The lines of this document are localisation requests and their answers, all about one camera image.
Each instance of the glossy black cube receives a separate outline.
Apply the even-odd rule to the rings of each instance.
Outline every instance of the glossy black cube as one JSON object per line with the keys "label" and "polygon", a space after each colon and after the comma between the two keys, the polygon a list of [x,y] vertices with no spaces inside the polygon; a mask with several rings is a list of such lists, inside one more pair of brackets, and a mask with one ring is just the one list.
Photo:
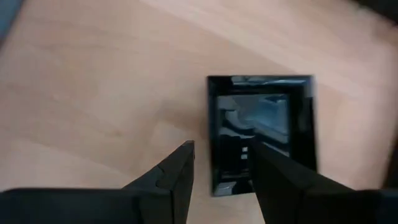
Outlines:
{"label": "glossy black cube", "polygon": [[210,76],[207,85],[214,196],[253,192],[254,136],[317,170],[312,76]]}

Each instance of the wooden table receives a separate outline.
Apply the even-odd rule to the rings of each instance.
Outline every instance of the wooden table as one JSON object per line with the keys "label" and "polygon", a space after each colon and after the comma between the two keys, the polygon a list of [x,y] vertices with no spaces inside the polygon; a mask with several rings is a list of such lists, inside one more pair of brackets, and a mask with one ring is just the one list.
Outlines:
{"label": "wooden table", "polygon": [[262,223],[210,197],[207,75],[314,74],[322,174],[379,187],[398,32],[343,0],[26,0],[0,51],[0,188],[121,187],[196,140],[189,223]]}

